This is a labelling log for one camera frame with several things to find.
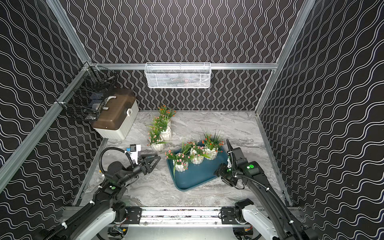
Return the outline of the potted pink gypsophila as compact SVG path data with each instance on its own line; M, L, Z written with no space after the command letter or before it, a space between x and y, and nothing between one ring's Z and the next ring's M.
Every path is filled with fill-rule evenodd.
M156 152L161 152L167 143L161 136L161 131L158 128L152 127L149 130L149 145Z
M165 152L166 159L173 163L173 175L176 172L184 172L189 167L191 161L191 147L190 143L182 144L179 151L168 150Z
M172 139L171 121L168 118L159 116L154 118L154 126L160 132L160 136L164 141Z

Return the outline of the teal plastic tray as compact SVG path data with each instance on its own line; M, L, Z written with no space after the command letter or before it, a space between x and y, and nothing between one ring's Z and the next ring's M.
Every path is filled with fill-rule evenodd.
M197 144L204 146L202 142L197 142ZM227 158L228 154L221 148L221 151L214 160L210 161L204 158L204 161L199 165L189 162L189 167L186 171L176 172L175 175L173 175L173 163L167 159L166 161L175 187L179 191L186 192L215 179L215 170L220 164L226 164Z

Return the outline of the potted red gypsophila spiky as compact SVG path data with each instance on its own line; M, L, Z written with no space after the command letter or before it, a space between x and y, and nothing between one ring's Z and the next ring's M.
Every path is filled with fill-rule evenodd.
M204 155L207 160L214 160L218 153L221 151L221 147L224 145L224 140L219 130L215 130L211 133L208 129L203 129L202 144L204 145Z

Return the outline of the potted red gypsophila plant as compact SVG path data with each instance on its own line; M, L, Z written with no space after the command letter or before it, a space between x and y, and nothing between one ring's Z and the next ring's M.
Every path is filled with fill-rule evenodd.
M208 156L207 148L200 146L196 142L188 142L189 147L189 162L194 165L199 165L204 161L204 158Z

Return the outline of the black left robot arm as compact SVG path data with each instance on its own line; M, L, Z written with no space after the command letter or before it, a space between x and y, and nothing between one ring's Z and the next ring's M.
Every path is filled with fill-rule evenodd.
M96 190L92 200L78 212L52 230L42 230L34 240L91 240L109 224L121 224L127 219L126 204L122 197L126 183L140 174L151 173L161 160L157 154L142 155L137 164L128 167L115 161L104 173L105 180Z

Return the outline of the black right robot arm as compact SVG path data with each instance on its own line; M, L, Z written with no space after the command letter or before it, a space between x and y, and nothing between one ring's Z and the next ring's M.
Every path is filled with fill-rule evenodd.
M234 207L236 222L250 224L254 232L266 240L317 240L318 234L304 226L280 199L260 165L249 162L241 148L233 148L230 144L228 147L228 163L220 164L215 175L236 189L239 189L238 181L242 181L267 213L260 213L249 199L239 201Z

